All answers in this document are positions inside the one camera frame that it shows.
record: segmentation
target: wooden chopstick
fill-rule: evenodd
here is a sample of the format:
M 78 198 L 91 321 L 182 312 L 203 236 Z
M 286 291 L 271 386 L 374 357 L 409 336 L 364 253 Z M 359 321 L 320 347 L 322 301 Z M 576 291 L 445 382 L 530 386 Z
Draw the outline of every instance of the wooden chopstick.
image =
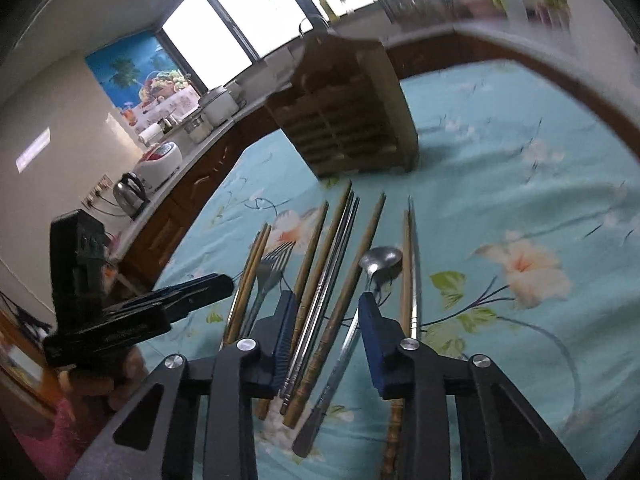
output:
M 409 210 L 404 210 L 402 218 L 402 290 L 400 300 L 400 326 L 404 336 L 409 337 L 411 332 L 411 230 Z M 404 400 L 391 401 L 389 415 L 389 427 L 386 430 L 386 446 L 380 468 L 380 479 L 390 480 L 396 472 L 396 457 L 398 455 L 398 443 L 402 427 L 402 412 Z
M 338 330 L 340 329 L 340 325 L 342 323 L 342 320 L 344 319 L 344 314 L 346 313 L 351 300 L 353 299 L 353 293 L 356 290 L 356 285 L 358 284 L 358 280 L 360 279 L 360 275 L 362 273 L 362 268 L 360 267 L 360 259 L 362 255 L 371 247 L 373 237 L 376 234 L 376 229 L 378 228 L 378 223 L 380 222 L 380 215 L 382 215 L 382 208 L 385 205 L 385 200 L 385 194 L 380 194 L 380 198 L 376 203 L 376 206 L 373 209 L 373 213 L 371 215 L 371 219 L 369 220 L 369 225 L 367 225 L 367 228 L 362 235 L 362 240 L 360 241 L 360 245 L 356 252 L 355 258 L 353 259 L 351 267 L 349 268 L 347 278 L 344 280 L 344 284 L 342 285 L 340 296 L 335 302 L 334 310 L 332 311 L 331 317 L 324 327 L 324 332 L 322 332 L 322 337 L 320 339 L 320 343 L 318 344 L 318 348 L 316 349 L 316 352 L 314 353 L 308 367 L 306 368 L 305 375 L 300 381 L 300 385 L 298 386 L 294 397 L 289 403 L 287 413 L 285 414 L 283 420 L 283 424 L 285 426 L 288 426 L 289 428 L 296 427 L 296 424 L 300 419 L 300 415 L 302 415 L 302 411 L 305 408 L 306 402 L 311 396 L 311 390 L 314 388 L 314 386 L 316 386 L 316 382 L 318 381 L 318 377 L 320 376 L 322 367 L 324 366 L 324 363 L 329 355 L 331 347 L 334 345 L 335 338 L 338 335 Z
M 306 282 L 304 293 L 302 294 L 302 298 L 300 299 L 300 306 L 298 307 L 298 315 L 296 316 L 296 325 L 293 329 L 293 338 L 291 340 L 291 354 L 293 354 L 293 350 L 298 344 L 298 339 L 300 338 L 300 334 L 302 333 L 302 327 L 305 325 L 306 315 L 308 314 L 309 305 L 314 298 L 314 294 L 316 293 L 316 288 L 318 288 L 318 282 L 320 281 L 320 276 L 322 275 L 322 270 L 324 269 L 324 264 L 329 256 L 329 251 L 331 250 L 331 244 L 334 241 L 335 234 L 338 231 L 338 225 L 340 225 L 340 219 L 342 218 L 342 214 L 344 213 L 345 206 L 347 205 L 347 197 L 351 192 L 351 180 L 347 184 L 347 187 L 344 189 L 340 200 L 335 208 L 334 218 L 329 225 L 329 230 L 327 231 L 326 237 L 324 238 L 324 244 L 320 249 L 320 253 L 318 254 L 318 260 L 316 261 L 316 266 L 314 267 L 313 272 L 311 273 L 311 277 Z
M 318 240 L 322 234 L 322 227 L 324 226 L 324 219 L 326 218 L 326 212 L 328 209 L 329 203 L 325 200 L 320 206 L 320 213 L 318 215 L 318 220 L 316 221 L 316 226 L 314 227 L 314 232 L 309 239 L 309 245 L 306 247 L 305 257 L 302 260 L 300 270 L 298 271 L 298 277 L 296 278 L 296 283 L 293 286 L 293 293 L 296 297 L 296 304 L 298 306 L 300 306 L 300 297 L 305 290 L 306 280 L 309 277 L 309 271 L 311 270 L 314 255 L 316 254 L 316 247 L 318 246 Z M 270 403 L 270 399 L 258 400 L 258 403 L 254 406 L 254 415 L 260 420 L 264 420 L 269 413 Z
M 234 318 L 234 312 L 236 311 L 236 306 L 238 306 L 238 300 L 240 299 L 240 294 L 242 292 L 242 286 L 246 281 L 246 271 L 251 265 L 251 261 L 255 255 L 255 251 L 258 249 L 258 242 L 260 241 L 260 234 L 262 232 L 258 231 L 255 234 L 254 243 L 251 244 L 251 248 L 249 249 L 249 254 L 246 257 L 246 261 L 244 262 L 244 267 L 242 268 L 242 274 L 240 274 L 240 279 L 238 280 L 238 286 L 236 287 L 236 294 L 234 296 L 234 300 L 231 303 L 231 308 L 229 309 L 229 314 L 226 317 L 225 330 L 222 333 L 222 342 L 220 343 L 220 349 L 222 350 L 228 342 L 226 341 L 229 334 L 229 329 L 231 328 L 231 321 Z
M 326 212 L 329 209 L 329 203 L 325 200 L 322 202 L 320 206 L 320 213 L 318 215 L 318 221 L 316 222 L 316 227 L 314 228 L 314 232 L 311 235 L 309 240 L 309 245 L 306 248 L 305 257 L 302 260 L 302 264 L 300 265 L 300 270 L 298 271 L 298 277 L 296 278 L 296 283 L 293 286 L 293 293 L 296 295 L 296 300 L 300 302 L 302 298 L 302 294 L 305 290 L 306 280 L 308 280 L 309 272 L 311 270 L 311 264 L 314 260 L 314 255 L 316 254 L 316 248 L 318 247 L 318 241 L 320 240 L 320 235 L 322 234 L 322 228 L 324 227 L 324 219 L 326 218 Z
M 244 318 L 244 311 L 246 310 L 246 306 L 249 302 L 251 291 L 254 288 L 255 273 L 258 268 L 258 264 L 262 259 L 262 255 L 264 254 L 264 248 L 267 245 L 267 240 L 269 239 L 270 233 L 271 226 L 268 224 L 264 224 L 262 226 L 262 230 L 260 231 L 258 245 L 251 260 L 251 264 L 249 265 L 249 268 L 246 272 L 246 279 L 242 284 L 242 290 L 240 291 L 238 304 L 234 309 L 233 319 L 231 320 L 229 326 L 229 332 L 227 333 L 225 344 L 230 344 L 238 338 L 240 326 L 242 325 L 242 319 Z

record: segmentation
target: spoon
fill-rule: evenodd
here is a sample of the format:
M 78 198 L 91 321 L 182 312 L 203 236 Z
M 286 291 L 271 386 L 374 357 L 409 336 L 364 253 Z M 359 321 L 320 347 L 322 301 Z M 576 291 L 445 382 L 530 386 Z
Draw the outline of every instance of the spoon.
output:
M 396 278 L 400 274 L 402 267 L 399 264 L 401 261 L 402 251 L 400 249 L 395 247 L 376 247 L 364 253 L 358 264 L 369 276 L 367 285 L 370 285 L 373 280 L 376 283 L 376 289 L 379 290 L 385 282 Z M 344 376 L 359 336 L 358 311 L 356 310 L 340 348 L 334 369 L 331 370 L 331 374 L 320 393 L 320 397 L 318 397 L 316 405 L 302 425 L 291 448 L 296 455 L 302 458 L 308 456 L 309 452 L 311 452 L 316 435 L 320 431 L 320 426 L 331 405 L 331 400 L 334 398 L 338 385 Z
M 358 262 L 367 273 L 367 290 L 373 281 L 376 290 L 398 276 L 401 271 L 402 251 L 395 247 L 374 247 L 362 255 Z

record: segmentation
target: metal screw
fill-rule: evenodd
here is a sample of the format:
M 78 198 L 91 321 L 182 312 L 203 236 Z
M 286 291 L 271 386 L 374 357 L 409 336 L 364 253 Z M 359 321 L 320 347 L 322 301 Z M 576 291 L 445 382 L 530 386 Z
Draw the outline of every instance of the metal screw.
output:
M 483 354 L 474 355 L 471 362 L 478 368 L 487 368 L 488 366 L 491 366 L 491 359 Z
M 236 343 L 238 350 L 242 350 L 243 352 L 247 352 L 249 350 L 253 350 L 255 348 L 256 342 L 253 339 L 245 338 L 241 339 Z
M 178 368 L 182 366 L 183 362 L 184 359 L 181 355 L 173 354 L 164 360 L 164 366 L 166 366 L 167 368 Z
M 405 337 L 400 342 L 400 346 L 405 350 L 417 350 L 418 348 L 420 348 L 420 342 L 411 337 Z

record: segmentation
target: blue tablecloth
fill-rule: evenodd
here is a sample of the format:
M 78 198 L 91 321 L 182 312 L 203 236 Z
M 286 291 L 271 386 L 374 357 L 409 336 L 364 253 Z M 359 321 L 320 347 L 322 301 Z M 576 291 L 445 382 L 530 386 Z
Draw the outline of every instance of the blue tablecloth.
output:
M 409 174 L 353 177 L 360 210 L 338 290 L 380 192 L 388 198 L 376 246 L 400 246 L 402 210 L 411 195 L 422 321 L 464 310 L 428 327 L 423 341 L 461 359 L 490 355 L 587 477 L 603 479 L 640 428 L 635 158 L 590 111 L 512 62 L 417 76 L 402 81 L 402 89 L 418 130 L 420 162 Z M 331 216 L 345 182 L 317 182 L 281 131 L 268 135 L 242 154 L 157 287 L 210 272 L 237 274 L 265 221 L 273 225 L 270 247 L 298 241 L 286 271 L 292 285 L 316 208 L 329 200 Z M 350 315 L 363 289 L 361 278 Z M 386 316 L 399 315 L 398 289 L 383 307 Z M 278 295 L 276 288 L 261 316 L 273 311 Z M 149 367 L 172 352 L 215 354 L 229 306 L 225 300 L 193 312 L 172 332 L 141 345 Z M 362 345 L 307 459 L 290 451 L 296 431 L 281 424 L 275 408 L 265 422 L 255 421 L 261 480 L 378 477 L 389 405 L 371 385 Z M 455 464 L 455 442 L 452 449 Z

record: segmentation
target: fork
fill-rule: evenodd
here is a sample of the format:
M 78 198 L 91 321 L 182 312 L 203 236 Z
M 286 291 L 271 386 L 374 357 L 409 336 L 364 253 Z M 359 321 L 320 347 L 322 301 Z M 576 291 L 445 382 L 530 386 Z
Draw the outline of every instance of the fork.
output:
M 258 316 L 258 311 L 264 303 L 264 298 L 267 297 L 269 291 L 275 287 L 284 273 L 284 269 L 287 267 L 291 251 L 296 243 L 285 242 L 278 248 L 282 248 L 275 256 L 269 255 L 262 259 L 258 264 L 256 270 L 256 276 L 258 278 L 258 295 L 255 297 L 254 304 L 252 304 L 249 313 L 247 314 L 242 328 L 240 329 L 240 337 L 249 337 L 254 326 L 255 318 Z
M 284 251 L 289 244 L 295 244 L 295 242 L 283 242 L 277 245 L 275 248 L 273 248 L 271 251 L 269 251 L 262 257 L 262 260 L 260 261 L 259 265 L 261 265 L 265 260 L 269 260 L 271 258 L 275 259 L 275 257 L 278 256 L 278 254 L 280 254 L 282 251 Z M 241 276 L 242 276 L 242 270 L 232 278 L 234 280 L 234 283 L 236 283 Z

